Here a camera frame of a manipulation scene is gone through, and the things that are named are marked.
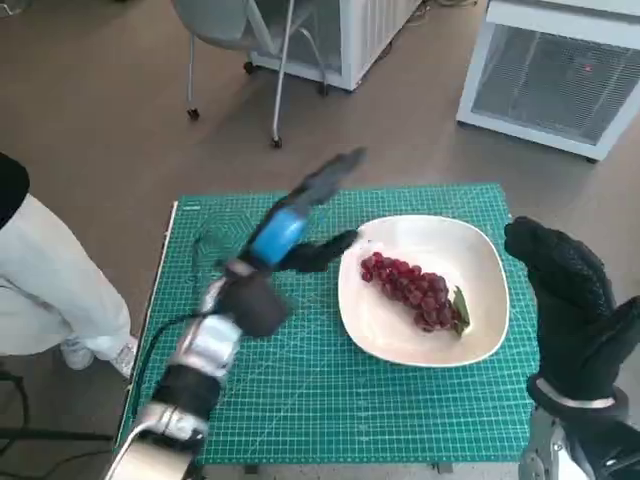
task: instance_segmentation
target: white sneaker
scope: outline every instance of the white sneaker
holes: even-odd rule
[[[129,336],[129,340],[125,343],[124,347],[120,350],[120,353],[113,360],[109,360],[109,363],[113,365],[118,372],[125,378],[131,378],[131,371],[133,370],[133,364],[136,359],[136,352],[138,351],[138,340]]]
[[[76,336],[71,336],[60,344],[60,351],[64,363],[72,370],[84,370],[95,358],[89,350]]]

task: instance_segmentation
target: white pants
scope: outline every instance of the white pants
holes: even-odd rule
[[[110,360],[130,327],[124,300],[71,230],[27,195],[0,229],[0,355],[38,353],[75,335]]]

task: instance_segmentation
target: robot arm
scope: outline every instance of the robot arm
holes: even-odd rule
[[[602,261],[563,232],[519,217],[505,236],[538,304],[540,368],[527,385],[536,407],[520,478],[640,478],[640,432],[624,423],[628,400],[614,386],[640,340],[640,298],[616,306]]]
[[[356,239],[344,232],[324,245],[299,244],[311,209],[327,202],[343,177],[364,158],[338,155],[279,200],[237,259],[213,282],[182,335],[150,402],[114,458],[105,480],[199,480],[195,463],[209,416],[220,397],[243,335],[272,335],[287,308],[272,288],[271,272],[321,271]]]

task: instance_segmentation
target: blue gripper component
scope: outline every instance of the blue gripper component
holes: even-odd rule
[[[269,266],[277,265],[300,241],[307,219],[291,208],[283,208],[273,215],[250,247],[251,254]]]

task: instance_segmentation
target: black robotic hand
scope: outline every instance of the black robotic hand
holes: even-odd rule
[[[573,453],[583,452],[595,478],[640,478],[640,432],[625,423],[628,400],[614,387],[640,340],[640,299],[616,307],[602,261],[563,232],[519,217],[505,234],[505,248],[526,265],[538,301],[540,370],[529,379],[529,394],[562,421],[570,443],[577,442]]]
[[[288,315],[269,281],[273,272],[325,271],[356,240],[358,232],[347,230],[320,245],[298,243],[312,208],[329,201],[364,156],[362,148],[337,155],[308,175],[269,209],[238,258],[227,264],[218,311],[231,314],[246,335],[270,336]]]
[[[602,261],[582,242],[526,217],[505,228],[538,301],[540,376],[573,400],[613,396],[640,341],[640,297],[616,307]]]

